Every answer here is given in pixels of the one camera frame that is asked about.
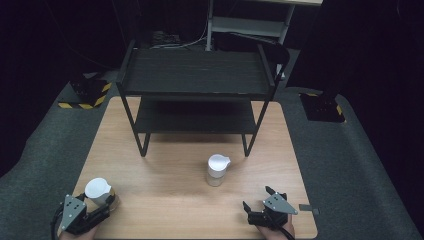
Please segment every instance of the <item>black metal shelf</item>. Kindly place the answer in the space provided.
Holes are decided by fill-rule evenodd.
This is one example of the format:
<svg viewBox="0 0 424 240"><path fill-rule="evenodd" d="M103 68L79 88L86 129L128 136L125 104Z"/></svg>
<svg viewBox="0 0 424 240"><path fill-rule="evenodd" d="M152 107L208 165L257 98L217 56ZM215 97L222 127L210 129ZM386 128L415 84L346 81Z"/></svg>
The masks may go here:
<svg viewBox="0 0 424 240"><path fill-rule="evenodd" d="M249 156L275 84L262 46L257 53L134 49L117 87L141 156L152 133L241 134ZM132 119L126 96L141 96ZM263 101L255 121L252 100ZM145 133L144 143L139 133ZM246 134L251 134L247 143Z"/></svg>
<svg viewBox="0 0 424 240"><path fill-rule="evenodd" d="M143 97L135 121L140 133L253 134L252 105L244 99Z"/></svg>

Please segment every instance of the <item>white cup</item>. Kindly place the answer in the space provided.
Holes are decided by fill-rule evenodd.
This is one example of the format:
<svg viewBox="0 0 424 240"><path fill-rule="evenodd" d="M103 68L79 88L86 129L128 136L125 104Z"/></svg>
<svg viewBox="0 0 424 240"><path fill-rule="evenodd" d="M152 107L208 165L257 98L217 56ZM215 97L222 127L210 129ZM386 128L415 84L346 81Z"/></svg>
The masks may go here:
<svg viewBox="0 0 424 240"><path fill-rule="evenodd" d="M221 185L230 163L231 160L229 157L220 154L212 155L208 160L208 174L206 177L208 184L213 187Z"/></svg>
<svg viewBox="0 0 424 240"><path fill-rule="evenodd" d="M115 200L110 204L111 211L114 210L119 202L115 190L104 178L95 178L85 186L85 195L90 198L97 206L106 204L110 196L115 196Z"/></svg>

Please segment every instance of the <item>caution tape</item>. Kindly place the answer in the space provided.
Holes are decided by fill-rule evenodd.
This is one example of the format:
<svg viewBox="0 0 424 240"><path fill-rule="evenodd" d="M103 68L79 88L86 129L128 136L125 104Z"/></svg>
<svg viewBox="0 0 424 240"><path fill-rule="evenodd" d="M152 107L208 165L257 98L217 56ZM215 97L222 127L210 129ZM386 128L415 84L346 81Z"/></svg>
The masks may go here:
<svg viewBox="0 0 424 240"><path fill-rule="evenodd" d="M111 88L112 83L108 83L106 84L102 91L101 91L101 95L99 98L96 99L96 101L94 103L69 103L69 102L59 102L58 106L61 108L79 108L79 109L93 109L96 107L99 107L105 100L106 98L106 94L109 91L109 89Z"/></svg>

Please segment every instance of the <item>wooden table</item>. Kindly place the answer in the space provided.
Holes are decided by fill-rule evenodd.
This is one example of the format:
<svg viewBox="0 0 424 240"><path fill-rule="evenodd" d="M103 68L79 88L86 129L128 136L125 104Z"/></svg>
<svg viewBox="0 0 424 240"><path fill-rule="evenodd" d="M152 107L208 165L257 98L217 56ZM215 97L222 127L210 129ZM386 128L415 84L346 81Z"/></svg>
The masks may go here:
<svg viewBox="0 0 424 240"><path fill-rule="evenodd" d="M140 98L128 98L137 112ZM255 114L262 102L252 102ZM286 192L299 210L309 204L281 106L271 102L249 157L239 135L155 134L141 157L122 101L110 100L74 195L93 178L103 177L121 203L106 219L99 239L260 239L247 223L242 201L263 209L268 185ZM231 165L219 187L206 182L207 160L220 153ZM89 211L95 208L86 200ZM311 212L294 216L296 239L317 235Z"/></svg>

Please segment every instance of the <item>robotic hand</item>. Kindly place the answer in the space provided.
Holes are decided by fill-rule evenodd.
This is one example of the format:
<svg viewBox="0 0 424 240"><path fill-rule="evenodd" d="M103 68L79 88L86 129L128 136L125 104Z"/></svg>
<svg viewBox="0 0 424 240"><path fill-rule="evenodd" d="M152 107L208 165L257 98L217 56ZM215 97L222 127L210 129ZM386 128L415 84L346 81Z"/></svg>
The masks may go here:
<svg viewBox="0 0 424 240"><path fill-rule="evenodd" d="M62 216L60 228L74 235L80 235L90 231L103 220L110 216L110 205L115 201L116 195L111 195L106 199L106 204L100 206L93 212L87 213L87 205L84 199L85 193L78 197L66 195L65 201L60 204L51 222L51 238L57 239L57 221Z"/></svg>
<svg viewBox="0 0 424 240"><path fill-rule="evenodd" d="M250 225L278 229L287 239L294 239L282 226L287 223L288 214L297 215L298 212L287 202L287 194L275 192L268 186L265 189L271 196L263 201L265 209L262 212L252 212L249 205L243 201L244 211L248 214L247 221Z"/></svg>

